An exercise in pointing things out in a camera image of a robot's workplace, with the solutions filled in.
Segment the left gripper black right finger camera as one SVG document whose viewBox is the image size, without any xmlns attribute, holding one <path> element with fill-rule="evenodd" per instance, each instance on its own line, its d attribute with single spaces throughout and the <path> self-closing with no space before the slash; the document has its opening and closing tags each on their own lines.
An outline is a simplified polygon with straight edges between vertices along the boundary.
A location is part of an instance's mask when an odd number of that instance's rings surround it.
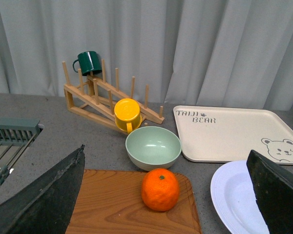
<svg viewBox="0 0 293 234">
<path fill-rule="evenodd" d="M 269 233 L 293 234 L 293 174 L 255 150 L 246 165 Z"/>
</svg>

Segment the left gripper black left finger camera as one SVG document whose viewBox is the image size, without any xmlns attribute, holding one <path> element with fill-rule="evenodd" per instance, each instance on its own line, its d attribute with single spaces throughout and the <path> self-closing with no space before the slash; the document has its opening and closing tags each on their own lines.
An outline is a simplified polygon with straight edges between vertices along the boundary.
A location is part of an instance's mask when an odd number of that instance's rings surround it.
<svg viewBox="0 0 293 234">
<path fill-rule="evenodd" d="M 84 175 L 84 146 L 0 204 L 0 234 L 63 234 Z"/>
</svg>

